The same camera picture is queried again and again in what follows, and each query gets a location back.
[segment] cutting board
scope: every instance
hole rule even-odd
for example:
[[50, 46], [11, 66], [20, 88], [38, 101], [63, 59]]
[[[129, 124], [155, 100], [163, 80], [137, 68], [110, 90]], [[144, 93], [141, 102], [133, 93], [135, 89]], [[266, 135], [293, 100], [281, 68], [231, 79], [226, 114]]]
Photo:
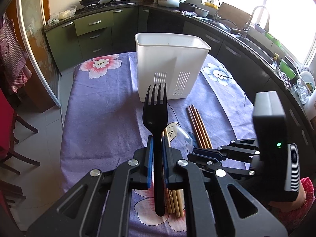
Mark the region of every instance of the cutting board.
[[[250, 14], [247, 12], [224, 2], [219, 6], [218, 15], [222, 17], [222, 19], [233, 21], [240, 30], [245, 28], [245, 23], [248, 22], [250, 18]], [[227, 21], [222, 21], [221, 23], [227, 24], [229, 27], [232, 26], [232, 24]]]

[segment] fork handle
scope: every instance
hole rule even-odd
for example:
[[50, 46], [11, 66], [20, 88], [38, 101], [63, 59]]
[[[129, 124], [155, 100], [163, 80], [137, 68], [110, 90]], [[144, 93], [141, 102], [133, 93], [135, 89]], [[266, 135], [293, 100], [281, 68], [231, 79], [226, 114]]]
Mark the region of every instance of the fork handle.
[[165, 214], [165, 193], [162, 170], [162, 140], [161, 134], [154, 134], [154, 203], [158, 216]]

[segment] cabinet door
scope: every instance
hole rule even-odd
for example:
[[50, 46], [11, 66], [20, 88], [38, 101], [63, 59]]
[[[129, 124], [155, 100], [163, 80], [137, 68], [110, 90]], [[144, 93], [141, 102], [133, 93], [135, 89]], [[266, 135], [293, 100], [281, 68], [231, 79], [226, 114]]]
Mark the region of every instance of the cabinet door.
[[111, 27], [78, 36], [78, 40], [85, 61], [113, 53]]
[[135, 35], [138, 29], [138, 8], [122, 8], [113, 11], [113, 52], [136, 51]]
[[73, 21], [47, 31], [46, 37], [59, 71], [83, 62]]
[[149, 9], [139, 7], [138, 10], [138, 33], [147, 32], [147, 20], [148, 20]]
[[300, 177], [309, 177], [316, 170], [316, 155], [312, 140], [304, 126], [302, 119], [291, 104], [287, 95], [270, 79], [263, 88], [263, 92], [276, 91], [282, 103], [288, 124], [288, 143], [295, 143], [300, 158]]
[[256, 93], [263, 90], [270, 78], [268, 74], [253, 60], [225, 41], [216, 59], [224, 64], [248, 99], [254, 103]]
[[184, 23], [182, 34], [196, 36], [203, 39], [211, 47], [209, 54], [213, 57], [217, 56], [218, 51], [223, 43], [223, 39], [219, 38], [215, 34], [187, 21]]
[[147, 32], [182, 34], [184, 20], [156, 10], [149, 10]]

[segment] purple tablecloth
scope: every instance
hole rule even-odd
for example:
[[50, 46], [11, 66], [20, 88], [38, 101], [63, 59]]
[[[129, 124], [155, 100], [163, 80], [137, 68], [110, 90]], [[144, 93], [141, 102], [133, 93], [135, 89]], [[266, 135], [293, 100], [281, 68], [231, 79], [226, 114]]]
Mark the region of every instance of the purple tablecloth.
[[[150, 132], [142, 123], [136, 65], [136, 53], [123, 53], [95, 58], [75, 68], [60, 154], [64, 191], [91, 169], [115, 169], [147, 145]], [[180, 124], [193, 133], [186, 112], [191, 104], [200, 111], [214, 147], [255, 137], [251, 102], [210, 55], [189, 96], [168, 101], [171, 146], [181, 150], [184, 158], [186, 148], [175, 138], [172, 125]], [[223, 165], [245, 168], [244, 163], [228, 159]], [[158, 217], [152, 189], [133, 191], [129, 236], [186, 236], [185, 219], [168, 213]]]

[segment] dish towel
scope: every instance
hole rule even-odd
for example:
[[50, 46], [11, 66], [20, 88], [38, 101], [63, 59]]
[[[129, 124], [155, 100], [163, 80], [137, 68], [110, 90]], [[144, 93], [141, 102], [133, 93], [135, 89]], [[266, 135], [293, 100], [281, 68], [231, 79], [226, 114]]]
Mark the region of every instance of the dish towel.
[[4, 75], [14, 92], [25, 85], [32, 73], [26, 66], [27, 54], [17, 41], [13, 20], [2, 17], [0, 28], [0, 58]]

